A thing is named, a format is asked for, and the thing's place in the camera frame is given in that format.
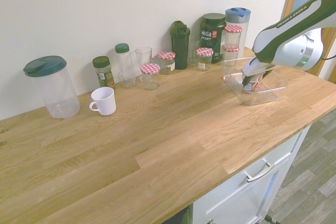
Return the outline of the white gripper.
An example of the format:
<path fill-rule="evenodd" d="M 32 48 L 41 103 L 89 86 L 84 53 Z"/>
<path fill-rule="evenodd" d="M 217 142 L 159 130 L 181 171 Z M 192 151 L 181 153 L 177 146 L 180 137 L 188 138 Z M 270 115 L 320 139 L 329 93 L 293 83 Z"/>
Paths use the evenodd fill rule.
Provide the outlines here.
<path fill-rule="evenodd" d="M 274 67 L 275 65 L 272 63 L 261 62 L 256 57 L 251 58 L 242 69 L 245 75 L 242 81 L 243 87 L 250 84 L 254 75 L 263 74 L 262 79 L 264 80 L 265 77 L 272 72 Z"/>

